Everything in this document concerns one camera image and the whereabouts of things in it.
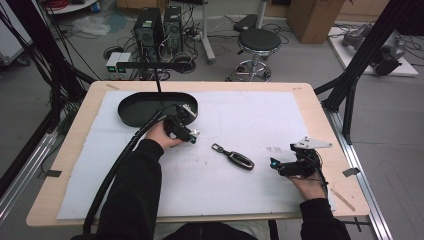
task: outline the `metal bracket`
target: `metal bracket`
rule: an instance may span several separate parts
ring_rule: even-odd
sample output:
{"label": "metal bracket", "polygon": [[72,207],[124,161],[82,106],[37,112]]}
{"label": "metal bracket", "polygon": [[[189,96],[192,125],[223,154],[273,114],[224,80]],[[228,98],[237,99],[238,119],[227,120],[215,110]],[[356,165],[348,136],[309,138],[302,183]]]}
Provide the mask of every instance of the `metal bracket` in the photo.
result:
{"label": "metal bracket", "polygon": [[316,148],[329,148],[332,145],[333,144],[329,142],[324,142],[321,140],[305,137],[304,139],[296,143],[294,146],[297,148],[302,148],[302,149],[316,149]]}

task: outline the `black oval tray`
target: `black oval tray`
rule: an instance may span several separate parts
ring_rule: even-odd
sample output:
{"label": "black oval tray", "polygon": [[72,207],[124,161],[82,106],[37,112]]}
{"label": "black oval tray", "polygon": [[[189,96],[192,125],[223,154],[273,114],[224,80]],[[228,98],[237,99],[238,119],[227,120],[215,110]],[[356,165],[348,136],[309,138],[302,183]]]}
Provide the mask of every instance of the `black oval tray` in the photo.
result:
{"label": "black oval tray", "polygon": [[171,105],[190,106],[195,116],[184,119],[184,126],[192,123],[197,117],[198,105],[196,99],[181,92],[139,92],[124,98],[118,106],[118,114],[124,124],[130,127],[142,127],[156,113],[162,109],[164,115],[176,114]]}

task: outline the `stool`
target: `stool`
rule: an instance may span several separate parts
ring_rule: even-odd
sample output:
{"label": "stool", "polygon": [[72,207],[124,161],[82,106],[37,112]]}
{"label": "stool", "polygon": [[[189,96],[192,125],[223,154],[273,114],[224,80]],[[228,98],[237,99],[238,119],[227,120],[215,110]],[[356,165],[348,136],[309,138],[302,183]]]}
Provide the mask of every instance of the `stool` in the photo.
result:
{"label": "stool", "polygon": [[250,28],[240,33],[238,45],[241,51],[253,54],[253,58],[237,65],[234,72],[225,81],[232,81],[235,77],[240,81],[248,79],[251,82],[257,77],[269,82],[271,69],[265,63],[259,62],[259,57],[268,57],[277,52],[281,46],[280,37],[265,29]]}

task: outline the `gray floor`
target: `gray floor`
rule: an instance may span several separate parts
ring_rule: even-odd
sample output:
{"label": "gray floor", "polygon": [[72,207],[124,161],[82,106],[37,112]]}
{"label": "gray floor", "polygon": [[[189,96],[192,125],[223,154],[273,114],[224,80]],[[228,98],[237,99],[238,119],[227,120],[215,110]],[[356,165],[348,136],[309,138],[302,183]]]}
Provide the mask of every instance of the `gray floor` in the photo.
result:
{"label": "gray floor", "polygon": [[[61,24],[90,14],[80,11],[59,19]],[[102,12],[97,16],[111,15]],[[209,22],[210,29],[226,18],[215,18]],[[267,19],[265,23],[286,26],[282,19]],[[129,18],[123,29],[109,33],[107,37],[78,34],[70,41],[86,59],[91,68],[102,79],[108,79],[103,51],[116,45],[121,37],[130,37],[134,21]],[[216,34],[233,35],[235,32],[219,32],[231,29],[231,24],[222,24]],[[328,42],[319,45],[302,45],[291,33],[282,33],[289,43],[267,60],[273,70],[273,82],[307,82],[313,87],[339,76],[343,68]],[[197,68],[190,74],[172,73],[169,81],[224,81],[240,61],[249,59],[248,54],[237,55],[236,40],[210,39],[216,62],[206,63],[203,48],[199,45]],[[72,59],[77,68],[95,77],[74,51]],[[410,63],[424,61],[410,54],[405,58]],[[364,75],[357,86],[352,125],[352,140],[364,172],[394,239],[424,238],[424,190],[422,169],[424,162],[424,74],[417,66],[417,77],[377,77]],[[0,72],[0,174],[13,161],[35,128],[49,110],[49,88],[38,74],[34,65],[22,67],[12,65]],[[15,207],[0,226],[0,239],[69,239],[81,232],[80,227],[32,228],[25,223],[43,181],[35,178],[30,182]],[[359,218],[367,222],[367,217]],[[279,221],[280,239],[300,239],[301,220]],[[352,239],[375,239],[369,226],[348,225]]]}

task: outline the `computer tower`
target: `computer tower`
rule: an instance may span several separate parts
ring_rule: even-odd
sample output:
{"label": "computer tower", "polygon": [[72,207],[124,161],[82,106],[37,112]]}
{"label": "computer tower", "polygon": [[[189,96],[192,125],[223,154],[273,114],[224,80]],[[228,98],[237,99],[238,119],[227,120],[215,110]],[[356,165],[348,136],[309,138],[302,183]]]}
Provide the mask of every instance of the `computer tower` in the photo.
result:
{"label": "computer tower", "polygon": [[159,8],[142,8],[134,24],[134,37],[138,45],[142,46],[143,54],[150,61],[160,62],[161,47],[164,38],[161,13]]}
{"label": "computer tower", "polygon": [[183,29],[180,6],[167,6],[163,17],[166,49],[168,53],[176,54],[183,51]]}

